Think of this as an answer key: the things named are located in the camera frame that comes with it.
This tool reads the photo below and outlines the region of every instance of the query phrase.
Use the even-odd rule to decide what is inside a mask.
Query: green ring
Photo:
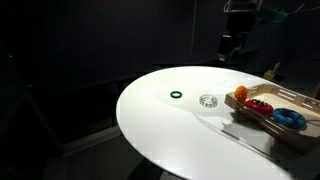
[[[180,91],[172,91],[172,92],[170,93],[170,96],[171,96],[172,98],[179,99],[179,98],[182,97],[182,93],[181,93]]]

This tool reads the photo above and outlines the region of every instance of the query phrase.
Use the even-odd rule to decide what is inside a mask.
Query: white round table
[[[212,67],[178,67],[147,74],[121,94],[116,109],[119,127],[145,158],[185,179],[291,179],[259,153],[221,133],[234,119],[224,104],[239,85],[270,83],[246,73]],[[183,93],[180,99],[172,91]],[[218,106],[206,108],[201,95],[211,94]]]

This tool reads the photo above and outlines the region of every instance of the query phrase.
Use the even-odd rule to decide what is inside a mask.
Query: orange toy
[[[246,102],[248,90],[244,86],[238,86],[236,91],[234,92],[234,97],[237,98],[241,102]]]

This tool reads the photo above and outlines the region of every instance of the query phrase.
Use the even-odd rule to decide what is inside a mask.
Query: blue ring
[[[307,120],[301,114],[286,108],[273,110],[272,116],[278,123],[295,130],[305,127],[307,123]]]
[[[174,99],[179,99],[182,97],[182,93],[180,91],[172,91],[170,93],[170,96]]]

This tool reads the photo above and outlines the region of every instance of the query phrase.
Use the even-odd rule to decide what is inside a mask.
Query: wooden tray
[[[248,88],[247,99],[252,98],[267,102],[274,109],[287,108],[300,113],[307,120],[307,128],[300,131],[289,129],[271,116],[265,116],[238,101],[234,92],[226,95],[225,104],[301,154],[320,145],[320,101],[271,84]]]

